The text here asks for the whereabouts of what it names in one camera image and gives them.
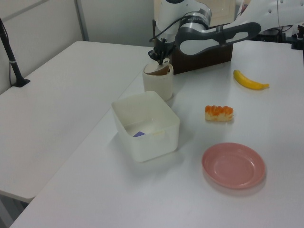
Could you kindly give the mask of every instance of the pink plate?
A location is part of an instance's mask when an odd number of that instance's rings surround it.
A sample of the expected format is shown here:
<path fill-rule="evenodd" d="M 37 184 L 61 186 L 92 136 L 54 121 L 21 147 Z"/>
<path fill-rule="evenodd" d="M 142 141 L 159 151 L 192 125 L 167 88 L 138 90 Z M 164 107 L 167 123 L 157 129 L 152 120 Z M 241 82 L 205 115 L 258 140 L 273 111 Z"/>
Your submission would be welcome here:
<path fill-rule="evenodd" d="M 260 155 L 238 143 L 211 146 L 203 155 L 202 165 L 211 179 L 232 189 L 252 187 L 265 176 L 265 165 Z"/>

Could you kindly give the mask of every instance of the purple object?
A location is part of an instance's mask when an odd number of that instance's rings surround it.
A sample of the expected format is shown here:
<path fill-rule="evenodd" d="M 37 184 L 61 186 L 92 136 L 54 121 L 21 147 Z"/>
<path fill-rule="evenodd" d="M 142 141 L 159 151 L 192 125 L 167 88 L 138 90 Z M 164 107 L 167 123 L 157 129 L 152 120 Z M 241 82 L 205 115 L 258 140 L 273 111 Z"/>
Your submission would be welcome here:
<path fill-rule="evenodd" d="M 142 135 L 144 135 L 144 134 L 145 134 L 145 133 L 138 132 L 138 133 L 136 133 L 136 134 L 134 135 L 134 137 L 142 136 Z"/>

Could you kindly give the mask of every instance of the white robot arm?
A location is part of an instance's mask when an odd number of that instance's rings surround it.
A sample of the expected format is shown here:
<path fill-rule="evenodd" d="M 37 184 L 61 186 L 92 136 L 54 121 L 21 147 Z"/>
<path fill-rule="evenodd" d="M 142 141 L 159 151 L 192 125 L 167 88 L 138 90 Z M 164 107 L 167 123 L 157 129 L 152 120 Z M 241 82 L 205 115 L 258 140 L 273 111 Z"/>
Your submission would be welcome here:
<path fill-rule="evenodd" d="M 251 0 L 234 22 L 209 29 L 211 10 L 195 0 L 162 0 L 152 59 L 162 64 L 174 44 L 186 55 L 251 39 L 269 28 L 304 21 L 304 0 Z"/>

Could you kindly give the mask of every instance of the banana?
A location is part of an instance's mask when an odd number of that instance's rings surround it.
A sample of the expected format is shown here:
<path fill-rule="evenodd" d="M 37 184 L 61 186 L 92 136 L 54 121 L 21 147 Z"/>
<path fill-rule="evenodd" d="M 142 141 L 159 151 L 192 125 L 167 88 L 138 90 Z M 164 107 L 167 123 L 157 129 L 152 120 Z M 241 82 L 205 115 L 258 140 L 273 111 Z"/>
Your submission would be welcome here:
<path fill-rule="evenodd" d="M 247 87 L 249 89 L 264 89 L 268 88 L 269 84 L 262 84 L 259 82 L 255 82 L 250 80 L 249 78 L 245 77 L 242 72 L 239 70 L 233 71 L 233 77 L 236 79 L 238 83 L 240 83 L 242 86 Z"/>

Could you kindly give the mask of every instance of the white cup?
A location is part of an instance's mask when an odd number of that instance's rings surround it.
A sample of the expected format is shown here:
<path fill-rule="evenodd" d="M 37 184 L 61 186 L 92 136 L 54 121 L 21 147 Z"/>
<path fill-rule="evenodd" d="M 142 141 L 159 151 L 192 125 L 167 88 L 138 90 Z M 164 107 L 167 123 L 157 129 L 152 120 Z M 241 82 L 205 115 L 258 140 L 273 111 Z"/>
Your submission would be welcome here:
<path fill-rule="evenodd" d="M 155 72 L 150 72 L 149 68 L 148 64 L 142 73 L 145 92 L 155 91 L 164 101 L 169 100 L 173 93 L 173 66 L 168 63 Z"/>

